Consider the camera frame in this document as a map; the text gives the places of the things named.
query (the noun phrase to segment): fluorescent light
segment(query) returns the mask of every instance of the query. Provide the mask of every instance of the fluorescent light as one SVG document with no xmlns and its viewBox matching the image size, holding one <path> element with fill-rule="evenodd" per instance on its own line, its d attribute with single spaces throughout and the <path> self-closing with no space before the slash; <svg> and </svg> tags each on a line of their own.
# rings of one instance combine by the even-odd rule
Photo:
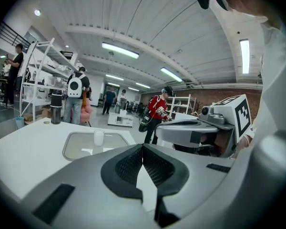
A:
<svg viewBox="0 0 286 229">
<path fill-rule="evenodd" d="M 136 83 L 136 84 L 139 85 L 139 86 L 142 86 L 142 87 L 150 88 L 149 86 L 145 86 L 145 85 L 143 85 L 141 83 Z"/>
<path fill-rule="evenodd" d="M 35 13 L 36 16 L 40 16 L 41 15 L 40 10 L 35 10 L 34 13 Z"/>
<path fill-rule="evenodd" d="M 249 40 L 240 40 L 240 47 L 242 49 L 242 57 L 243 57 L 243 74 L 249 73 L 250 67 L 250 45 Z"/>
<path fill-rule="evenodd" d="M 120 81 L 124 81 L 124 79 L 119 78 L 119 77 L 116 77 L 116 76 L 113 76 L 113 75 L 109 75 L 109 74 L 107 74 L 106 76 L 107 76 L 107 77 L 114 78 L 114 79 L 118 79 L 118 80 L 120 80 Z"/>
<path fill-rule="evenodd" d="M 177 75 L 173 74 L 172 72 L 170 72 L 169 70 L 167 70 L 165 68 L 162 68 L 161 71 L 164 72 L 165 74 L 169 75 L 170 77 L 174 78 L 178 82 L 182 81 L 181 78 L 179 78 Z"/>
<path fill-rule="evenodd" d="M 112 50 L 112 51 L 115 51 L 115 52 L 119 52 L 119 53 L 122 53 L 122 54 L 125 54 L 127 56 L 130 56 L 132 58 L 139 58 L 139 54 L 135 53 L 135 52 L 132 52 L 132 51 L 129 51 L 127 49 L 124 49 L 124 48 L 120 48 L 120 47 L 117 47 L 117 46 L 114 46 L 114 45 L 111 45 L 111 44 L 108 44 L 108 43 L 102 43 L 102 47 L 105 48 L 105 49 L 109 49 L 109 50 Z"/>
<path fill-rule="evenodd" d="M 138 89 L 134 89 L 134 88 L 131 88 L 131 87 L 128 87 L 128 89 L 139 92 L 139 90 L 138 90 Z"/>
<path fill-rule="evenodd" d="M 112 85 L 112 86 L 120 86 L 120 85 L 117 85 L 117 84 L 113 84 L 113 83 L 108 83 L 109 85 Z"/>
</svg>

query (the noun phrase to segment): white table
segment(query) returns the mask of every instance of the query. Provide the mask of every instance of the white table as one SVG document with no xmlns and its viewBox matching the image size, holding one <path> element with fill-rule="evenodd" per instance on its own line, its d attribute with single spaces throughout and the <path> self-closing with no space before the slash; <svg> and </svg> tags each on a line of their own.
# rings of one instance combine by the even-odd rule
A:
<svg viewBox="0 0 286 229">
<path fill-rule="evenodd" d="M 109 113 L 108 125 L 133 126 L 133 117 L 129 114 Z"/>
<path fill-rule="evenodd" d="M 62 155 L 70 133 L 93 133 L 95 129 L 100 129 L 64 122 L 59 125 L 44 124 L 45 121 L 51 122 L 49 118 L 43 118 L 0 139 L 0 181 L 12 192 L 10 196 L 17 201 L 71 162 Z M 129 131 L 101 130 L 109 135 L 120 134 L 129 145 L 136 144 Z M 154 210 L 157 189 L 144 166 L 138 175 L 137 188 L 143 192 L 145 210 Z"/>
</svg>

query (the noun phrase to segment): jeans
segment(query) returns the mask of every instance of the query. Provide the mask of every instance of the jeans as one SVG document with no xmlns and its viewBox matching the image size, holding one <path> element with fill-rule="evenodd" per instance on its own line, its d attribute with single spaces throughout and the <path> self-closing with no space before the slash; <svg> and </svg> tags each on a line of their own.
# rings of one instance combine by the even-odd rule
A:
<svg viewBox="0 0 286 229">
<path fill-rule="evenodd" d="M 68 97 L 65 105 L 65 114 L 63 115 L 64 122 L 70 123 L 71 109 L 73 108 L 72 123 L 79 125 L 81 119 L 82 99 Z"/>
<path fill-rule="evenodd" d="M 152 119 L 150 123 L 147 124 L 147 134 L 144 140 L 144 143 L 149 143 L 151 141 L 151 137 L 153 131 L 155 130 L 156 126 L 162 122 L 161 119 Z M 158 138 L 156 135 L 153 135 L 153 142 L 152 144 L 157 144 Z"/>
<path fill-rule="evenodd" d="M 109 109 L 111 107 L 111 104 L 112 103 L 105 103 L 104 104 L 103 114 L 105 113 L 105 111 L 106 111 L 106 113 L 109 113 Z"/>
</svg>

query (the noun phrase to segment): black cap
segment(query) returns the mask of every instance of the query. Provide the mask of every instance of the black cap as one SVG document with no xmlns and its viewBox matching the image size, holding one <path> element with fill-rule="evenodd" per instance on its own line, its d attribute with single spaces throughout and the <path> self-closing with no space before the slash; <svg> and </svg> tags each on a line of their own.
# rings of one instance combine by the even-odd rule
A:
<svg viewBox="0 0 286 229">
<path fill-rule="evenodd" d="M 173 89 L 172 89 L 170 86 L 164 87 L 164 90 L 167 92 L 167 94 L 168 94 L 170 97 L 175 97 L 174 91 L 173 91 Z"/>
</svg>

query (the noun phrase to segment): brick wall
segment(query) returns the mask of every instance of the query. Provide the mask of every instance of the brick wall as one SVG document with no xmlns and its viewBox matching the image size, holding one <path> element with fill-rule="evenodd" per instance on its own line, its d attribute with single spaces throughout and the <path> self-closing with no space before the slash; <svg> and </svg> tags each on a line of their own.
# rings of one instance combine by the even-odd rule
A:
<svg viewBox="0 0 286 229">
<path fill-rule="evenodd" d="M 212 103 L 217 103 L 220 100 L 223 100 L 228 97 L 246 94 L 252 120 L 254 120 L 257 115 L 259 102 L 261 98 L 261 91 L 249 90 L 249 89 L 199 89 L 199 90 L 174 91 L 174 93 L 178 97 L 184 97 L 190 94 L 192 97 L 197 98 L 196 102 L 199 103 L 198 113 L 201 113 L 201 109 L 203 106 L 208 106 L 211 105 Z M 143 104 L 147 104 L 148 101 L 151 99 L 151 97 L 159 94 L 161 93 L 142 94 L 141 102 Z"/>
</svg>

